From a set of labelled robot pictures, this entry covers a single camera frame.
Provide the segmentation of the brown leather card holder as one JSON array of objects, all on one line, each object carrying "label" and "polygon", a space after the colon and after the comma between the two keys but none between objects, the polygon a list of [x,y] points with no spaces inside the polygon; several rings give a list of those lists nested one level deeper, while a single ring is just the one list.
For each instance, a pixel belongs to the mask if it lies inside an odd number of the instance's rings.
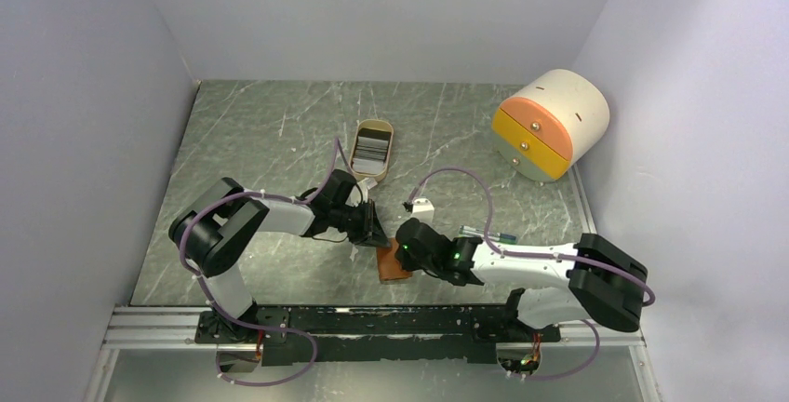
[{"label": "brown leather card holder", "polygon": [[402,268],[396,258],[398,245],[395,241],[388,248],[376,248],[376,259],[379,280],[383,284],[393,284],[412,277],[412,272]]}]

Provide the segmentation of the beige oval tray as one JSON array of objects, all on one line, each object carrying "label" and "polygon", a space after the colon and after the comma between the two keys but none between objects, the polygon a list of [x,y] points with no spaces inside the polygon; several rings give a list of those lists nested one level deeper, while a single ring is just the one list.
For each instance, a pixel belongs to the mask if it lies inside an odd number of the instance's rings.
[{"label": "beige oval tray", "polygon": [[357,125],[351,151],[351,173],[358,181],[373,179],[381,182],[389,170],[394,128],[379,119],[362,120]]}]

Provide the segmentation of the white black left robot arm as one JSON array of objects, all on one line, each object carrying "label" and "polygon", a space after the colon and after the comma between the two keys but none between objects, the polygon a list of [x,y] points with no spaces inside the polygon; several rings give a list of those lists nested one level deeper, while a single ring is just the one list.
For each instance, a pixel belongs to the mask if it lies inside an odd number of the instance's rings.
[{"label": "white black left robot arm", "polygon": [[254,192],[222,178],[187,207],[168,229],[181,264],[208,290],[219,307],[220,328],[234,342],[252,338],[257,304],[238,262],[258,232],[315,238],[334,229],[356,246],[391,243],[374,202],[349,172],[334,169],[324,182],[295,197]]}]

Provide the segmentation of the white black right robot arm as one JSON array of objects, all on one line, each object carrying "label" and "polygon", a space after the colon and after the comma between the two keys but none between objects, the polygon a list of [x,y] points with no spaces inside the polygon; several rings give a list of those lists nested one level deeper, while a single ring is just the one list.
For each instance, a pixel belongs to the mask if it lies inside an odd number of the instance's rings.
[{"label": "white black right robot arm", "polygon": [[619,332],[640,328],[648,269],[599,234],[549,247],[504,245],[479,236],[449,239],[411,218],[395,239],[395,256],[405,270],[423,270],[459,287],[522,289],[515,307],[501,318],[512,340],[582,319]]}]

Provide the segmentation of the stack of credit cards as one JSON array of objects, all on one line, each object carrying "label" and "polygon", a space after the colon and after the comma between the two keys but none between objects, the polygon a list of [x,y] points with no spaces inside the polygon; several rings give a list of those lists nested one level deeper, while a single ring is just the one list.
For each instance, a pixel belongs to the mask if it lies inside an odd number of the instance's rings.
[{"label": "stack of credit cards", "polygon": [[355,172],[378,175],[387,165],[392,133],[374,128],[360,128],[356,135],[351,166]]}]

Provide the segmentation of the pack of coloured markers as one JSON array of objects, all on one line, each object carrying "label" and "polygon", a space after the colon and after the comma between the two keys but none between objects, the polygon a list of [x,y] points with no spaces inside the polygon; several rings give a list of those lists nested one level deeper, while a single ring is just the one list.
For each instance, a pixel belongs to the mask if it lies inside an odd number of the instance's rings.
[{"label": "pack of coloured markers", "polygon": [[504,233],[492,232],[492,231],[486,232],[483,229],[477,229],[467,225],[460,226],[459,234],[463,236],[478,236],[478,237],[484,237],[485,235],[488,235],[488,238],[492,242],[502,243],[507,245],[517,244],[517,237],[512,234],[504,234]]}]

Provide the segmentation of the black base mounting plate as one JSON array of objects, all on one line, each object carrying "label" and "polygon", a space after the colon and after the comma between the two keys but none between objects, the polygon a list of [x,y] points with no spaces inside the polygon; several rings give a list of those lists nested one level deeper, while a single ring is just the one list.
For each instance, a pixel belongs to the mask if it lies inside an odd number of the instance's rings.
[{"label": "black base mounting plate", "polygon": [[495,364],[505,343],[559,342],[557,326],[529,328],[503,303],[471,305],[261,305],[263,330],[240,327],[215,311],[200,314],[194,342],[228,352],[262,349],[264,366],[317,362],[464,359]]}]

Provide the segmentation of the round pastel drawer cabinet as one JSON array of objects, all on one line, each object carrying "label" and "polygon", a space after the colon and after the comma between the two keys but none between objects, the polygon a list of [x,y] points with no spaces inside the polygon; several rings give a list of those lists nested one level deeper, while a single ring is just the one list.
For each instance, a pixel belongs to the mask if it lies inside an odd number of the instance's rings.
[{"label": "round pastel drawer cabinet", "polygon": [[491,118],[492,140],[519,174],[557,181],[602,138],[609,121],[608,102],[596,86],[554,69],[499,105]]}]

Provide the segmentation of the aluminium frame rail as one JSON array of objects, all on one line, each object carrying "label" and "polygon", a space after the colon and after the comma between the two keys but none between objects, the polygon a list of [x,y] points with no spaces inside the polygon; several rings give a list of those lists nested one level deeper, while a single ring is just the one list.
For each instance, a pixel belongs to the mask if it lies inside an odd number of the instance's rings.
[{"label": "aluminium frame rail", "polygon": [[[594,228],[588,228],[584,233],[600,235]],[[486,242],[492,242],[488,235],[483,238]],[[428,361],[449,361],[460,360],[467,364],[472,364],[464,359],[443,359],[443,360],[379,360],[361,362],[317,362],[310,359],[306,363],[297,363],[285,366],[264,366],[261,363],[262,349],[243,347],[238,352],[228,352],[222,350],[217,345],[203,345],[194,342],[194,334],[197,327],[198,318],[201,313],[213,310],[221,315],[217,305],[212,305],[208,301],[209,292],[201,285],[205,292],[206,304],[204,307],[185,307],[185,308],[166,308],[161,311],[129,311],[123,310],[123,315],[130,315],[131,322],[123,323],[118,326],[119,337],[107,337],[100,353],[100,361],[95,369],[94,377],[88,387],[86,398],[89,401],[102,400],[109,387],[109,383],[114,375],[114,368],[119,354],[124,349],[140,350],[180,350],[193,349],[201,353],[212,353],[212,370],[217,380],[226,382],[236,387],[245,385],[243,374],[256,368],[277,368],[284,369],[285,375],[275,380],[266,382],[269,388],[276,388],[290,382],[305,383],[308,375],[316,366],[322,363],[359,363],[365,365],[380,363],[417,363]],[[644,299],[644,306],[653,302],[653,293],[647,289],[647,297]],[[494,303],[503,303],[515,309],[519,297],[523,294],[522,289],[509,290],[503,300]],[[256,302],[257,313],[261,305],[283,305],[283,306],[385,306],[385,305],[471,305],[481,303],[443,303],[443,304],[262,304]],[[228,321],[232,324],[243,327],[240,321],[233,319]],[[566,378],[583,373],[597,360],[600,350],[605,341],[615,337],[633,337],[638,332],[619,332],[598,325],[589,319],[565,321],[550,326],[557,326],[560,330],[559,342],[543,342],[535,340],[529,344],[525,343],[505,343],[497,348],[498,361],[495,364],[486,365],[493,372],[521,379],[526,382],[550,382],[554,380],[564,380]],[[250,329],[263,330],[262,325],[255,323],[245,327]]]}]

